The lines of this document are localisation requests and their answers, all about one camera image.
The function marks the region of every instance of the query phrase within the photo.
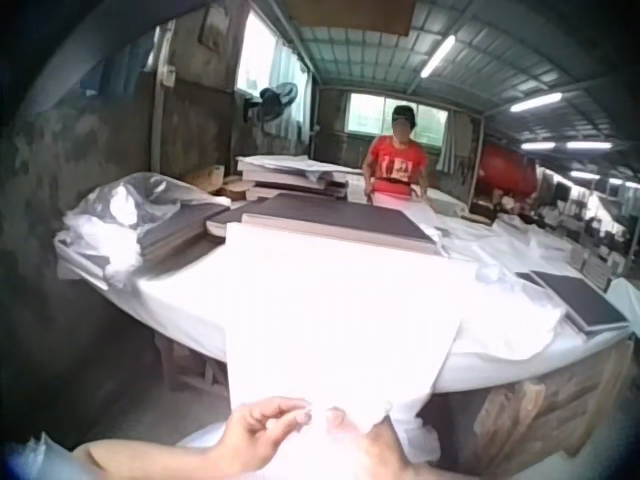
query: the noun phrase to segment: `ceiling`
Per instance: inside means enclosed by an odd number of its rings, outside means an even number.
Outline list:
[[[557,148],[536,155],[560,170],[609,173],[623,167],[640,173],[635,93],[640,91],[640,61],[629,40],[639,17],[612,3],[418,0],[408,35],[398,36],[301,27],[286,2],[256,1],[283,27],[322,85],[381,90],[463,108],[485,116],[487,132],[514,146],[606,139],[614,148],[604,154]],[[430,56],[449,35],[456,36],[454,47],[421,79]],[[509,111],[515,102],[557,91],[564,95],[557,104]]]

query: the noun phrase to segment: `red t-shirt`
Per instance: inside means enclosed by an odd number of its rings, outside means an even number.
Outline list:
[[[418,183],[429,157],[419,143],[411,140],[406,148],[393,145],[393,136],[378,138],[371,146],[375,168],[374,192],[411,196],[411,184]]]

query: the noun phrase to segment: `hand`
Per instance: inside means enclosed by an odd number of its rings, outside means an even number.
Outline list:
[[[330,434],[352,436],[360,456],[357,460],[359,477],[371,480],[414,478],[413,467],[388,416],[362,435],[342,410],[333,409],[327,417],[327,429]]]
[[[309,404],[300,399],[272,397],[236,408],[211,455],[234,476],[265,467],[282,442],[309,423]]]

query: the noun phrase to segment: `t-shirt print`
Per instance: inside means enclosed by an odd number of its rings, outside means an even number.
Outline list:
[[[393,178],[401,182],[408,182],[411,175],[413,162],[404,158],[392,158],[385,155],[382,159],[382,171],[386,173],[387,178]]]

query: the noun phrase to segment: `sheet of paper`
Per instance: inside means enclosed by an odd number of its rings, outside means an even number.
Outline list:
[[[232,406],[286,395],[361,425],[415,415],[474,265],[246,224],[229,225],[226,248],[243,279],[227,330]]]

